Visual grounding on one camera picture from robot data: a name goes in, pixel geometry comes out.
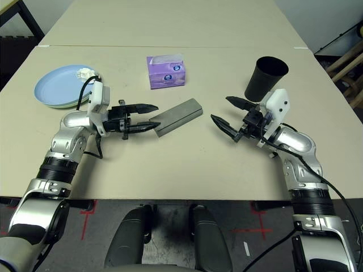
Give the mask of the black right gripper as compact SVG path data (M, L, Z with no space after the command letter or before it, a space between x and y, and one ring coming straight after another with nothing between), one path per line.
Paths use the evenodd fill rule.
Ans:
M237 131L224 119L211 114L210 117L212 118L214 124L222 132L234 139L234 142L239 142L242 137L253 138L261 141L265 133L264 127L267 122L260 111L259 106L246 99L236 96L227 96L226 100L229 101L233 106L243 111L247 111L247 114L243 118L242 127Z

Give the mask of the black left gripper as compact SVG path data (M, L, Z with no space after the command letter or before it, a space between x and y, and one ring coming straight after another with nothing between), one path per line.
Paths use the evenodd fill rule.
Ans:
M130 114L145 114L157 111L159 108L151 104L126 105L124 100L119 100L119 105L107 111L107 120L103 122L106 132L122 133L122 140L128 140L129 134L142 133L158 127L160 122L139 122L131 125Z

